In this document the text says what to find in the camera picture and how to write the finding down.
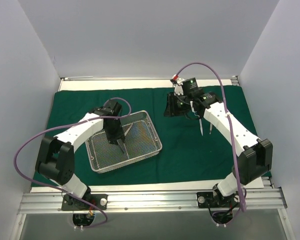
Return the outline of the metal mesh instrument tray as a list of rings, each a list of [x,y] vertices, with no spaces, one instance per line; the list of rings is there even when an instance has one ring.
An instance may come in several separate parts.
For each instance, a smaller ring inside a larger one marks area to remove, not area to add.
[[[125,154],[118,145],[108,142],[104,130],[85,142],[91,169],[98,174],[153,157],[162,150],[161,140],[147,111],[134,112],[120,121],[124,132],[133,124],[125,136]]]

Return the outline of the steel forceps clamp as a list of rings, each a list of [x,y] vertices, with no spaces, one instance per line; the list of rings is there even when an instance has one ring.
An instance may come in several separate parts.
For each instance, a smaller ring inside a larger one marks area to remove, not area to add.
[[[200,127],[201,136],[203,136],[204,135],[204,129],[203,129],[202,119],[199,119],[199,127]]]

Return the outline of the steel surgical scissors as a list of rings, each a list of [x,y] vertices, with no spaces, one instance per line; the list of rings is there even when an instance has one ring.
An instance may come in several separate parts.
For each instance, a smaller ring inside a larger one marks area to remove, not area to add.
[[[210,123],[210,126],[209,126],[209,134],[210,134],[210,135],[212,134],[213,127],[214,127],[213,124]]]

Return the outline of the green surgical drape cloth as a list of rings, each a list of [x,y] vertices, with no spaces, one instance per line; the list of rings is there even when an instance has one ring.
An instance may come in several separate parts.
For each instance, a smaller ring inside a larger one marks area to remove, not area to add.
[[[162,143],[155,156],[106,173],[94,172],[87,149],[82,145],[75,152],[75,174],[90,186],[175,183],[225,178],[233,167],[232,148],[210,125],[188,120],[183,116],[164,117],[167,94],[171,88],[140,88],[93,91],[62,90],[54,95],[47,126],[51,136],[57,126],[76,123],[92,108],[119,97],[123,112],[148,112]]]

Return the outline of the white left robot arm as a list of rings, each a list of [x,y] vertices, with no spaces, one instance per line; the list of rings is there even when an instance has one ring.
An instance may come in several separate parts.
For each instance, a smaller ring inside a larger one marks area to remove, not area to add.
[[[40,175],[72,194],[73,204],[80,210],[90,206],[90,188],[75,175],[75,152],[95,133],[104,130],[106,141],[119,145],[125,141],[121,124],[122,105],[109,99],[103,106],[93,108],[66,131],[53,137],[45,136],[40,144],[35,170]]]

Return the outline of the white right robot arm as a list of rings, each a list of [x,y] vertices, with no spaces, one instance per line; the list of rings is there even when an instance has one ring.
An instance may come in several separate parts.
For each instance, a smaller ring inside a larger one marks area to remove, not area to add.
[[[231,173],[212,189],[215,205],[224,206],[239,189],[272,169],[273,144],[244,127],[214,92],[197,96],[177,95],[174,92],[167,94],[165,117],[187,116],[189,112],[193,112],[197,120],[204,119],[215,127],[234,152]]]

